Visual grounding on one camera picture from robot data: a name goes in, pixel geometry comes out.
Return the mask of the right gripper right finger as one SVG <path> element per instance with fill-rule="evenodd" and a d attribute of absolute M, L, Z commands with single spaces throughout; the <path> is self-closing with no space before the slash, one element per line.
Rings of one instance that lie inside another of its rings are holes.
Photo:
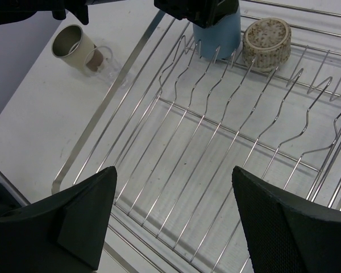
<path fill-rule="evenodd" d="M 232 187 L 254 272 L 341 272 L 341 211 L 239 166 Z"/>

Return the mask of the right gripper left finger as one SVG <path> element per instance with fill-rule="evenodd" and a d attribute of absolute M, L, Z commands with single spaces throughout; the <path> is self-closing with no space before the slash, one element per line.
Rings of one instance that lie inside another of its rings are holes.
<path fill-rule="evenodd" d="M 0 272 L 93 272 L 117 185 L 107 167 L 26 206 L 0 183 Z"/>

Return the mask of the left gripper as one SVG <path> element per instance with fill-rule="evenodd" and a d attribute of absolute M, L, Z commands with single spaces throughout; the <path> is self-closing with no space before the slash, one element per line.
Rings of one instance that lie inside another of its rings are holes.
<path fill-rule="evenodd" d="M 217 24 L 224 17 L 235 14 L 239 8 L 238 0 L 154 0 L 154 5 L 172 17 L 188 21 L 201 28 Z"/>

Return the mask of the light blue tumbler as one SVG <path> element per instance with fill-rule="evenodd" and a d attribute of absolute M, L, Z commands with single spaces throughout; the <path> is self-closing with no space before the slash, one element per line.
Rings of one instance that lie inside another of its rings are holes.
<path fill-rule="evenodd" d="M 228 59 L 239 48 L 241 41 L 240 7 L 236 13 L 230 14 L 209 28 L 201 28 L 193 24 L 193 34 L 198 54 L 211 60 L 217 53 L 217 60 Z"/>

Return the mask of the beige speckled cup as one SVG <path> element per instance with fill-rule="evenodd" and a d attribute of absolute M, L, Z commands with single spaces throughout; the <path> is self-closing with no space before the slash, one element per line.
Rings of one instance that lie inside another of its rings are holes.
<path fill-rule="evenodd" d="M 292 30 L 279 18 L 253 22 L 244 32 L 242 59 L 254 71 L 270 72 L 286 63 L 291 54 Z"/>

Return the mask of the clear glass cup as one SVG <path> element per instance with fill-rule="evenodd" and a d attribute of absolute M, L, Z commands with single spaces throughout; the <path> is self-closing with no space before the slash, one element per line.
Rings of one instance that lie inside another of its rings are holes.
<path fill-rule="evenodd" d="M 110 47 L 94 47 L 84 61 L 84 71 L 89 77 L 95 77 L 108 86 L 112 86 L 120 74 L 122 66 L 118 63 Z"/>

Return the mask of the brown and cream cup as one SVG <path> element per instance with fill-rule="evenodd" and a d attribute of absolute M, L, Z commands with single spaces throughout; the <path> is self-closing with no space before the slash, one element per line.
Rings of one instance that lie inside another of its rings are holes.
<path fill-rule="evenodd" d="M 52 54 L 82 73 L 95 73 L 103 63 L 103 54 L 76 24 L 63 28 L 52 42 Z"/>

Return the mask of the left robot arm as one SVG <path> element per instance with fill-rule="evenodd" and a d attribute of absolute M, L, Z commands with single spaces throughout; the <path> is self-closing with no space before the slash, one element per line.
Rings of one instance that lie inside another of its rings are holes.
<path fill-rule="evenodd" d="M 20 22 L 38 11 L 50 11 L 56 20 L 64 20 L 72 13 L 83 25 L 89 24 L 88 7 L 109 3 L 91 0 L 0 0 L 0 25 Z M 153 5 L 172 17 L 188 21 L 201 28 L 209 28 L 224 17 L 234 14 L 239 1 L 154 0 Z"/>

